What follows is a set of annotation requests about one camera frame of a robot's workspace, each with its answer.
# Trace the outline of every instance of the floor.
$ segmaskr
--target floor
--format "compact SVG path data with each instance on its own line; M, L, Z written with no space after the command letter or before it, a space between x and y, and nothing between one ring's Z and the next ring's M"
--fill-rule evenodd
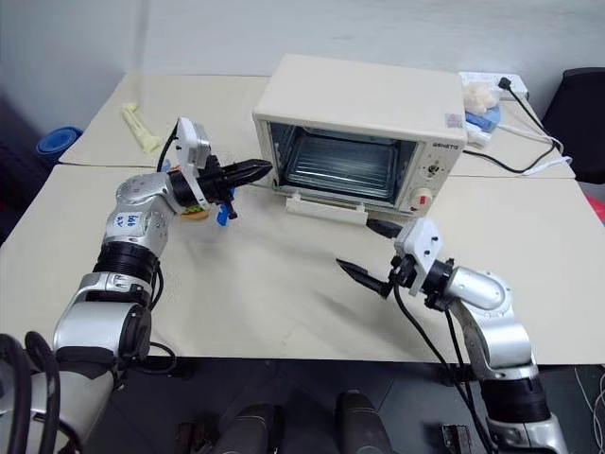
M446 453L442 424L471 425L452 387L441 384L434 364L361 361L192 359L187 378L131 373L127 387L112 396L85 452L170 453L178 423L211 413L224 428L248 405L285 408L282 452L337 454L333 410L337 395L359 389L379 409L393 447L404 453ZM602 369L579 367L589 395L596 395ZM562 424L572 453L596 452L592 417L570 367L543 370L550 408ZM478 387L475 400L480 402ZM478 405L482 419L485 409ZM472 430L473 452L483 452Z

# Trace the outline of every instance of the white cable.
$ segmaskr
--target white cable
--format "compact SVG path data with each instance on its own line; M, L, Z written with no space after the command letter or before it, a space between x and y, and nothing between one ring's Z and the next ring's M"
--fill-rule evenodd
M586 402L588 411L591 412L591 414L593 415L593 436L595 437L595 443L596 443L596 446L598 447L597 454L603 454L603 453L605 453L605 445L603 445L603 430L601 427L601 423L598 420L596 410L597 410L599 400L602 401L603 406L605 406L605 398L604 398L605 389L603 388L603 384L604 384L603 380L605 379L605 374L603 374L601 376L601 379L598 381L599 395L595 399L594 404L591 404L590 400L588 399L588 395L586 394L586 391L584 390L584 386L582 385L582 382L579 379L578 369L576 367L574 367L574 374L576 375L576 381L578 382L579 390L582 392L582 396L584 397L584 402Z
M516 128L511 125L505 125L504 123L500 123L498 125L498 128L500 128L501 130L504 130L504 131L512 132L513 134L522 135L522 136L526 137L527 139L538 139L538 140L546 139L546 143L548 143L548 144L551 142L555 142L560 147L559 148L560 154L563 154L563 152L565 150L565 145L562 143L562 141L560 141L556 137L552 137L551 135L539 134L538 132L534 132L534 131L522 130L520 128Z

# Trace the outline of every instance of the white table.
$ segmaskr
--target white table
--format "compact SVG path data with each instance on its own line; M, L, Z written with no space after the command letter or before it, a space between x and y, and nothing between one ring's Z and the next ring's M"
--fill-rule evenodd
M158 136L166 138L177 117L187 116L204 126L221 162L260 157L251 113L267 81L268 78L257 77L127 75L82 137L60 160L85 166L155 167L159 151L144 154L120 115L122 105L132 101L139 102L143 121ZM502 102L502 115L503 123L539 132L513 101ZM509 166L524 167L546 149L546 144L497 130L491 143L481 151ZM170 160L175 164L175 155L168 157L171 156ZM460 156L451 174L517 177L468 155ZM574 178L574 173L567 164L563 164L530 178Z
M115 188L141 171L55 167L0 249L0 332L51 339L93 268ZM335 263L386 276L391 241L286 214L284 199L261 188L241 188L235 208L239 219L222 231L211 219L174 221L154 340L192 357L435 360L391 299ZM445 241L441 258L508 281L540 363L605 362L605 230L573 180L452 177L429 216ZM454 361L443 316L420 298L409 306Z

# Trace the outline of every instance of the gray wall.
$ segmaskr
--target gray wall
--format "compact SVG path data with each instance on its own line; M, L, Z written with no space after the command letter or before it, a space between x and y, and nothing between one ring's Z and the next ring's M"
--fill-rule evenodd
M41 132L86 127L122 74L138 68L269 75L285 52L298 52L514 72L542 113L562 70L605 66L602 0L0 2L7 97Z

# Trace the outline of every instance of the power strip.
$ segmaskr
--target power strip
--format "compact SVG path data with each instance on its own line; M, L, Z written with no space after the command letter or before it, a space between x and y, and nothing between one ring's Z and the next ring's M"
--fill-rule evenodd
M462 85L468 85L471 82L487 82L496 91L500 93L500 99L514 99L509 92L505 92L498 87L498 82L501 78L507 78L510 80L511 90L519 97L529 99L529 91L526 85L521 80L521 77L517 74L505 74L505 73L472 73L472 72L460 72L462 78Z

